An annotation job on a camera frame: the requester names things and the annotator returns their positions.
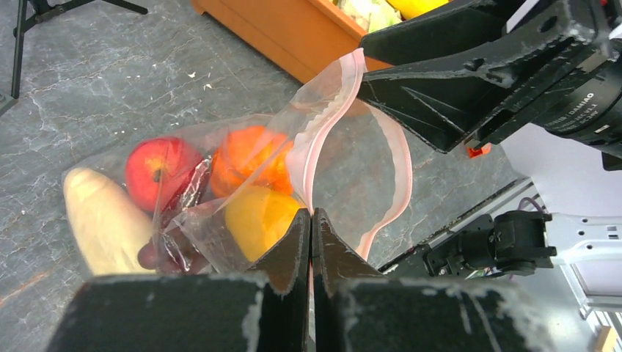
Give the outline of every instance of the gray stone surface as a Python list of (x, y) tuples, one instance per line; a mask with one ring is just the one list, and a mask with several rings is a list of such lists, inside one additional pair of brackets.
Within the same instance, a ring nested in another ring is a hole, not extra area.
[[(22, 98), (0, 117), (0, 346), (41, 351), (84, 281), (61, 174), (87, 156), (197, 122), (276, 111), (299, 84), (187, 1), (96, 1), (26, 34)], [(17, 1), (0, 0), (0, 90)], [(381, 232), (380, 265), (515, 178), (500, 148), (469, 160), (409, 136), (414, 194)]]

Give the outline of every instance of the yellow fruit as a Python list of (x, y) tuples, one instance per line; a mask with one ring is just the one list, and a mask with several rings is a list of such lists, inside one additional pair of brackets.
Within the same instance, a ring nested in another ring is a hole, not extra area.
[(441, 7), (449, 0), (387, 0), (391, 6), (401, 12), (405, 19), (410, 20), (426, 12)]
[(300, 208), (286, 194), (250, 186), (224, 208), (224, 223), (244, 256), (254, 262), (285, 235)]

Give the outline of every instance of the transparent plastic bag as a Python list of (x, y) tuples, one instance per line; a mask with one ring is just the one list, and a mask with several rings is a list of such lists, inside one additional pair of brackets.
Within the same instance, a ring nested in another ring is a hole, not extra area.
[(189, 126), (70, 170), (67, 214), (91, 271), (242, 271), (299, 208), (326, 209), (367, 258), (408, 205), (412, 173), (402, 128), (356, 100), (364, 71), (359, 49), (275, 115)]

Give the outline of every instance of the marble tabletop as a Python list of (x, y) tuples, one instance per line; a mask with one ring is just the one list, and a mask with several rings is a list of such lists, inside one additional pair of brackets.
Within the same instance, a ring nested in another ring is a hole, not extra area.
[[(187, 1), (103, 1), (26, 34), (22, 97), (0, 117), (0, 349), (42, 351), (87, 279), (67, 225), (61, 175), (84, 158), (198, 122), (270, 113), (299, 88), (287, 73)], [(10, 89), (17, 0), (0, 0), (0, 90)], [(501, 148), (470, 160), (408, 136), (414, 190), (380, 265), (512, 180)]]

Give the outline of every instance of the orange plastic bin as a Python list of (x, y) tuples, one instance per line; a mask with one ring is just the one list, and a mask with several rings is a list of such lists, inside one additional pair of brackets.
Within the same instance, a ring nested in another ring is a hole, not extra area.
[[(353, 51), (365, 31), (330, 0), (191, 0), (302, 83)], [(367, 58), (367, 68), (389, 65)]]

